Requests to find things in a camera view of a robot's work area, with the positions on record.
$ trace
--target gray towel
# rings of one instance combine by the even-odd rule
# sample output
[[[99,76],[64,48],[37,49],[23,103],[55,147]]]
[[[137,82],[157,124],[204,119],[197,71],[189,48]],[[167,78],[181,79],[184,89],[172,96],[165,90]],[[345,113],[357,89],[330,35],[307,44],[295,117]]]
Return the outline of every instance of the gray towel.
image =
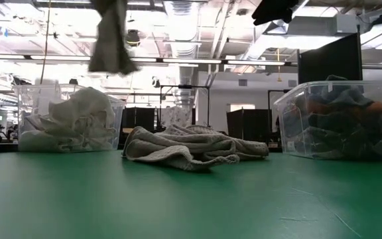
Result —
[[[98,25],[95,44],[88,70],[90,72],[122,73],[137,71],[125,49],[123,33],[127,0],[91,0],[102,19]]]
[[[136,127],[123,151],[123,156],[131,161],[159,163],[185,171],[263,159],[268,154],[265,143],[234,139],[199,125],[171,125],[166,131],[154,134]]]

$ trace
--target green tabletop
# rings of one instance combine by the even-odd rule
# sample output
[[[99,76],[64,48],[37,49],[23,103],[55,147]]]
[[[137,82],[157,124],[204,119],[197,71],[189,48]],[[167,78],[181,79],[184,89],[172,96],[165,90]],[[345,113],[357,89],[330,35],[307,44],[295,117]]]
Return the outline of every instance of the green tabletop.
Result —
[[[0,239],[17,238],[382,238],[382,163],[273,153],[197,174],[0,153]]]

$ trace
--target black monitor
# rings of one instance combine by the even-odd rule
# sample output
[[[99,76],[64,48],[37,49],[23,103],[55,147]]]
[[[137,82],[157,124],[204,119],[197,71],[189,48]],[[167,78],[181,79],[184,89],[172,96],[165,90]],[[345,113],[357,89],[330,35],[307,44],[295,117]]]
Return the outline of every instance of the black monitor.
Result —
[[[298,54],[298,83],[325,80],[336,75],[362,80],[361,45],[358,33],[316,50]]]

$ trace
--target clear plastic bin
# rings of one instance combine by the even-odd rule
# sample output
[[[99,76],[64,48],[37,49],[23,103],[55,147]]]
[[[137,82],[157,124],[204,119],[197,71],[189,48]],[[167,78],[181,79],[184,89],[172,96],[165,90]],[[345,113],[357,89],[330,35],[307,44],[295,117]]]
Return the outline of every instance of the clear plastic bin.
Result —
[[[73,153],[117,149],[123,101],[69,84],[22,85],[13,89],[19,105],[19,151]],[[85,100],[72,98],[80,90],[91,92],[82,92]]]
[[[301,84],[274,103],[283,152],[314,159],[382,160],[382,81]]]

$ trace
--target cloth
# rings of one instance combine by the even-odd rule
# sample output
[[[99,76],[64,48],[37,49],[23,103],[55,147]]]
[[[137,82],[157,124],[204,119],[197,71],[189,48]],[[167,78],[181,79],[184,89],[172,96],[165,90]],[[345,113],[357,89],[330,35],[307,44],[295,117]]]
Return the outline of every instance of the cloth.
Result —
[[[136,127],[126,140],[123,155],[131,161],[156,163],[185,171],[263,159],[265,143],[234,139],[208,127],[171,125],[162,133]]]
[[[19,151],[77,152],[112,149],[117,132],[110,128],[115,114],[108,97],[84,88],[61,102],[49,102],[48,115],[25,116]]]
[[[101,15],[98,39],[88,70],[128,75],[138,68],[125,49],[124,32],[127,0],[91,0]]]
[[[283,20],[290,23],[292,20],[292,8],[298,4],[298,0],[262,0],[251,15],[254,25],[258,26],[274,20]]]
[[[322,86],[299,96],[283,114],[292,150],[320,159],[381,160],[382,103],[364,97],[362,90]]]
[[[178,106],[163,108],[161,110],[161,125],[168,127],[170,125],[178,125],[186,127],[192,123],[191,108],[181,108]]]

